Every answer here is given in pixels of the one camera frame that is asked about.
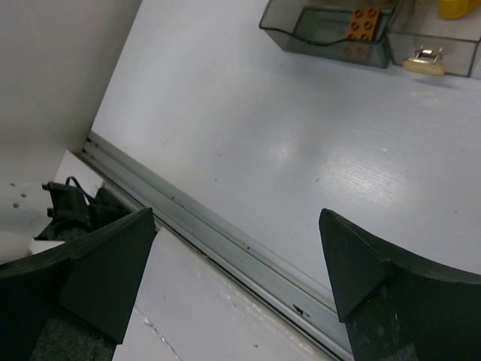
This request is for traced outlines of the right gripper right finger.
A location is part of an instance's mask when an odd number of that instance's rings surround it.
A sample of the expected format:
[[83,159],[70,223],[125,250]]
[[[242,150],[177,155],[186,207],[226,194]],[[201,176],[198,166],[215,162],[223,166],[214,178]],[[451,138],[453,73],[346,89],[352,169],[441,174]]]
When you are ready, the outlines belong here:
[[319,231],[356,360],[478,360],[480,276],[385,241],[332,210]]

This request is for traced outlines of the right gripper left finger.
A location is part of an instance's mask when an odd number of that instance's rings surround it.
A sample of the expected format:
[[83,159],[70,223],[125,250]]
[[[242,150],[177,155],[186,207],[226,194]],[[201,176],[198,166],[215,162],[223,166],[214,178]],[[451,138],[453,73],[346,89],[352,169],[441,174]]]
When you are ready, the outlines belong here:
[[1,266],[3,360],[111,360],[156,227],[149,208]]

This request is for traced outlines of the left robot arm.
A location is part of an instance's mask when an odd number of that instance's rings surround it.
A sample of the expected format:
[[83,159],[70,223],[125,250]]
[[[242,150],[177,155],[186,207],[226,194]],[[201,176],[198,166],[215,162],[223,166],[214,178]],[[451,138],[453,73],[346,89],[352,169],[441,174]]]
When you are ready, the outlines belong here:
[[109,191],[88,194],[72,176],[65,182],[1,182],[1,262],[73,241],[130,213]]

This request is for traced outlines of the tall clear drawer bin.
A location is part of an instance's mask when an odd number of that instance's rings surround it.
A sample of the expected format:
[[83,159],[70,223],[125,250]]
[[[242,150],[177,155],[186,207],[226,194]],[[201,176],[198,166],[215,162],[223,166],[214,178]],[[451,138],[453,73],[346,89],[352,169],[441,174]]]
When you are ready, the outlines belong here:
[[394,64],[425,75],[480,76],[480,4],[455,20],[437,1],[400,1],[389,27]]

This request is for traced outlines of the orange lego in bin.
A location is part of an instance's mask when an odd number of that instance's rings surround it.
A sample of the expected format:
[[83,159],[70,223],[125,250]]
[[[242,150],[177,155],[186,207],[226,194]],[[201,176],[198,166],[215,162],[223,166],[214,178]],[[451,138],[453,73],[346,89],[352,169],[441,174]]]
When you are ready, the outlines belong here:
[[381,8],[356,8],[351,16],[347,39],[374,41],[381,18]]

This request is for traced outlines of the grey tinted plastic bin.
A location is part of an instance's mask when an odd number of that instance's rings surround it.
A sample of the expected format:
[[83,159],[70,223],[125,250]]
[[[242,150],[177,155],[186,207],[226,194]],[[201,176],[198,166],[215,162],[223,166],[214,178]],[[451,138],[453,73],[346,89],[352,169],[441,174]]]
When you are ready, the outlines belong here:
[[[387,33],[399,1],[269,1],[259,22],[284,51],[386,68],[390,61]],[[356,8],[381,8],[374,41],[347,39]]]

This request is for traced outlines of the aluminium frame rail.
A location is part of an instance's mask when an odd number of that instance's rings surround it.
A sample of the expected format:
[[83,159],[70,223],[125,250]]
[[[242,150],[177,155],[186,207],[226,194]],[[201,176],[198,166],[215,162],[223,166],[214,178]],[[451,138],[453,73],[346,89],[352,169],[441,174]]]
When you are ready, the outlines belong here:
[[330,290],[94,132],[87,136],[81,156],[123,197],[151,207],[158,223],[335,359],[354,358]]

